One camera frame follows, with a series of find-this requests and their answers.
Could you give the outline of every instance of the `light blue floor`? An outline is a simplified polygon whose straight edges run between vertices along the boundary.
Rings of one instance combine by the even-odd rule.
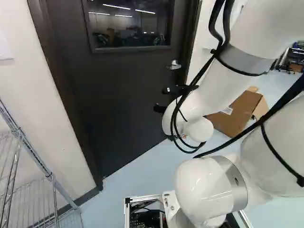
[[[300,76],[285,73],[270,72],[261,76],[253,85],[259,87],[269,106],[272,106],[284,92]],[[224,143],[229,140],[226,135],[215,131],[212,138],[201,148],[199,152]],[[240,143],[221,150],[219,154],[229,154],[240,149]],[[172,142],[165,140],[148,152],[127,164],[104,180],[104,190],[97,196],[81,206],[82,218],[85,228],[123,228],[124,227],[124,198],[128,196],[143,196],[149,194],[161,194],[163,191],[173,189],[173,174],[176,167],[183,161],[191,159],[193,155],[179,151]],[[268,227],[302,227],[300,214],[303,210],[294,209],[294,206],[304,206],[304,200],[295,199],[276,200],[272,204],[263,205],[254,210],[247,211],[247,215],[258,228]],[[280,222],[274,225],[274,219],[280,218]]]

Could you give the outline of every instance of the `door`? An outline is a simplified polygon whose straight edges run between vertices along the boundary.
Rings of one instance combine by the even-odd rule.
[[[162,116],[153,106],[168,105],[172,97],[162,89],[185,81],[190,2],[46,1],[64,77],[100,175],[114,173],[165,139]]]

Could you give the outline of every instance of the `robotic arm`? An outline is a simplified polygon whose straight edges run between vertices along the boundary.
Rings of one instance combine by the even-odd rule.
[[[231,12],[229,2],[233,3],[226,0],[224,20]],[[213,16],[217,17],[223,3],[216,1]],[[231,39],[225,33],[223,45],[210,19],[209,28],[219,38],[219,47],[199,73],[209,68],[199,87],[179,97],[177,105],[174,101],[168,106],[163,131],[177,136],[187,133],[200,142],[198,147],[190,146],[194,149],[191,152],[197,151],[213,134],[213,125],[204,116],[228,107],[291,43],[304,39],[304,31],[299,29],[303,9],[303,0],[249,0],[231,31]],[[304,86],[304,77],[296,86]],[[289,95],[295,97],[300,91],[295,89],[293,86]],[[275,112],[261,118],[260,126],[256,125],[242,142],[240,154],[192,159],[178,167],[173,204],[179,205],[195,227],[220,226],[227,213],[275,196],[304,196],[304,96],[285,104],[276,105],[270,110]],[[173,221],[176,216],[180,213],[167,217]]]

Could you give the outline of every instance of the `door handle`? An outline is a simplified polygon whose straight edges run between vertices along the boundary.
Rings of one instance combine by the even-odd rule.
[[[176,59],[172,60],[171,66],[167,66],[169,70],[177,70],[181,68],[181,64],[178,63]]]

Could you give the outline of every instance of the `door window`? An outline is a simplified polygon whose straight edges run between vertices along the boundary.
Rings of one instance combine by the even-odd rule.
[[[83,0],[92,48],[169,46],[174,0]]]

